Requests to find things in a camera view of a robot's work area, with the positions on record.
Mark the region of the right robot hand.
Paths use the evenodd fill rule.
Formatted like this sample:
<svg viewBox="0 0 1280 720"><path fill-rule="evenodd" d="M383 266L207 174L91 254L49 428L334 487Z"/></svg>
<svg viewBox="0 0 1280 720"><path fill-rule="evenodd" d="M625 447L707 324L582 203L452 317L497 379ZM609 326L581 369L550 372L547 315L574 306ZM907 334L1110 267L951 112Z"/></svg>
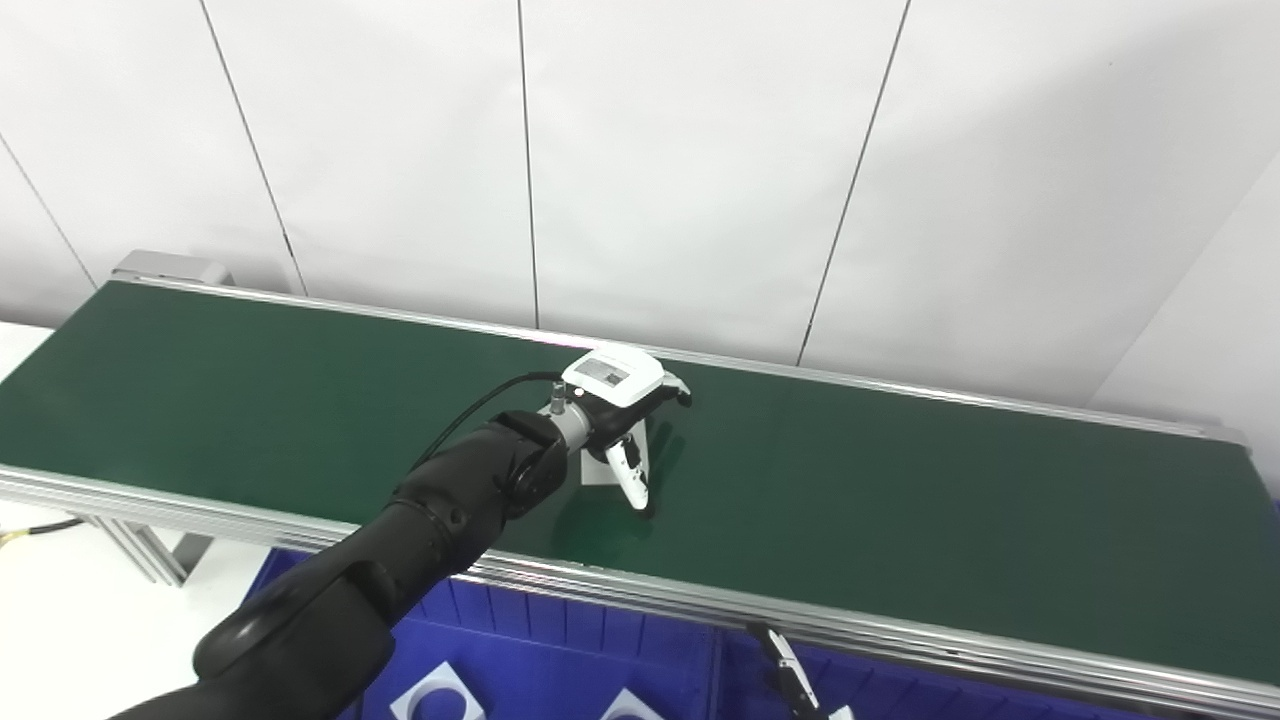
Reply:
<svg viewBox="0 0 1280 720"><path fill-rule="evenodd" d="M829 712L820 707L808 674L782 633L762 621L749 621L746 630L772 664L765 682L782 697L791 719L855 719L847 705Z"/></svg>

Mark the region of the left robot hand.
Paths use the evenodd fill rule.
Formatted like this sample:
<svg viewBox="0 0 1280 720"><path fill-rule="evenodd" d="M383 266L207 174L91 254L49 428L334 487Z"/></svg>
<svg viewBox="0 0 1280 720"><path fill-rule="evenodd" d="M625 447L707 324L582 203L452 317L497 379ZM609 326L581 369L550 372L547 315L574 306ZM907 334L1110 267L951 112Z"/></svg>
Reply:
<svg viewBox="0 0 1280 720"><path fill-rule="evenodd" d="M616 486L641 518L654 512L646 420L666 402L692 405L692 392L648 351L600 345L566 368L540 415L563 437L571 457L584 454L585 486Z"/></svg>

